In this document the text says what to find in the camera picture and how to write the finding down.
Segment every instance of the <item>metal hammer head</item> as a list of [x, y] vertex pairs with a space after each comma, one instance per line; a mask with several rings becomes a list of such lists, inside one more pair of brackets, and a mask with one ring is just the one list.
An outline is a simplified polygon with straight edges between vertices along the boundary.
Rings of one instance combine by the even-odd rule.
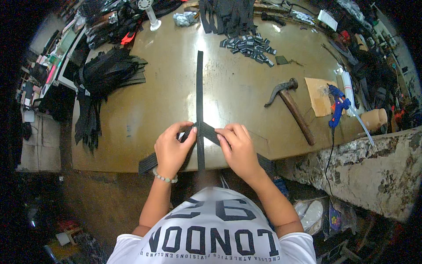
[[264, 107], [269, 107], [274, 102], [274, 99], [276, 98], [277, 94], [279, 94], [281, 90], [290, 90], [290, 89], [296, 90], [297, 88], [298, 88], [298, 81], [295, 78], [291, 78], [289, 82], [284, 82], [277, 85], [276, 87], [274, 87], [270, 100], [268, 101], [268, 103], [264, 105]]

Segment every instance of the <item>white t-shirt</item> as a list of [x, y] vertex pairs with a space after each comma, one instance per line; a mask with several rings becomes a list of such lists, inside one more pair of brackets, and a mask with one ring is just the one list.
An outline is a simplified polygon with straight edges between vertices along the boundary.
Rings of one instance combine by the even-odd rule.
[[107, 263], [316, 263], [312, 236], [277, 239], [262, 211], [233, 190], [205, 188], [145, 237], [122, 234]]

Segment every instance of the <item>person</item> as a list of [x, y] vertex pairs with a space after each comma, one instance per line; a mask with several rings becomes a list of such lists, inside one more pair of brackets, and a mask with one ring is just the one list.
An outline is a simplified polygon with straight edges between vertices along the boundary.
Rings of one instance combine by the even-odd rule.
[[312, 236], [286, 197], [258, 163], [244, 125], [216, 129], [230, 168], [257, 193], [268, 218], [244, 195], [208, 187], [170, 213], [171, 180], [196, 140], [197, 128], [184, 143], [176, 135], [184, 121], [171, 125], [154, 145], [158, 167], [147, 201], [132, 234], [117, 237], [108, 263], [316, 263]]

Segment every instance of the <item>beaded bracelet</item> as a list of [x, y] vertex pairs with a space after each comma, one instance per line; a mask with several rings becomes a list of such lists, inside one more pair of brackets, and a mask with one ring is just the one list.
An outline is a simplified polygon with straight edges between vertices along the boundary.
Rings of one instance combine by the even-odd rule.
[[176, 174], [176, 176], [174, 177], [174, 179], [173, 179], [173, 180], [171, 180], [171, 179], [169, 179], [169, 178], [164, 178], [163, 176], [161, 176], [160, 174], [158, 174], [158, 172], [157, 172], [157, 167], [154, 167], [154, 168], [152, 169], [152, 173], [155, 175], [155, 177], [156, 177], [156, 178], [158, 178], [158, 179], [160, 179], [160, 180], [163, 180], [163, 181], [165, 181], [165, 182], [171, 182], [171, 183], [176, 183], [176, 182], [177, 182], [177, 174]]

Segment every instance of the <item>hand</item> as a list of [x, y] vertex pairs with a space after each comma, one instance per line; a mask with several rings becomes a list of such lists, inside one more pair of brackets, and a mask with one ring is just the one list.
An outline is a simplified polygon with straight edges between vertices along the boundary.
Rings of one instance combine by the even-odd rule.
[[215, 131], [227, 164], [240, 178], [249, 184], [254, 177], [262, 175], [254, 143], [244, 125], [232, 123]]
[[182, 166], [189, 149], [195, 143], [198, 129], [192, 128], [188, 138], [183, 143], [177, 140], [176, 135], [182, 127], [192, 125], [193, 123], [188, 121], [174, 123], [158, 137], [154, 149], [158, 161], [157, 173], [161, 176], [173, 179]]

